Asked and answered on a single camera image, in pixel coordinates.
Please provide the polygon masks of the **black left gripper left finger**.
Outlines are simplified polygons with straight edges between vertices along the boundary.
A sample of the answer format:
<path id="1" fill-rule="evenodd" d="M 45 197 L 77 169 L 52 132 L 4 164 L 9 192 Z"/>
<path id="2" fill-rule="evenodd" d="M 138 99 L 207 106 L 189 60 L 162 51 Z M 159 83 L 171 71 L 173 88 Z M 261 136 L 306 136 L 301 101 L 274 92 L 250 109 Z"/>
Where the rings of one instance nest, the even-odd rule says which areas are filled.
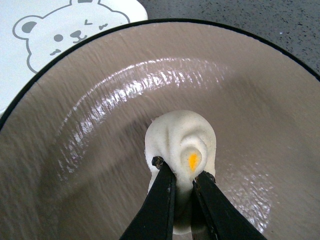
<path id="1" fill-rule="evenodd" d="M 142 207 L 120 237 L 121 240 L 173 238 L 176 177 L 162 157 L 153 157 L 151 164 L 159 172 Z"/>

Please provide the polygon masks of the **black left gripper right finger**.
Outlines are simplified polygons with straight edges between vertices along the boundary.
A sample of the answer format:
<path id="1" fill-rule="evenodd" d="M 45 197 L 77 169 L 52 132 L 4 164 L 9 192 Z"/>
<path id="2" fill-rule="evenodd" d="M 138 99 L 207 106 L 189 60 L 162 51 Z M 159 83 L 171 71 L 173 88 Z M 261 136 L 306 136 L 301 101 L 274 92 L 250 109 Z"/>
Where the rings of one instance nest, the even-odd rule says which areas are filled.
<path id="1" fill-rule="evenodd" d="M 207 171 L 193 183 L 191 233 L 194 240 L 264 240 L 265 237 L 232 205 Z"/>

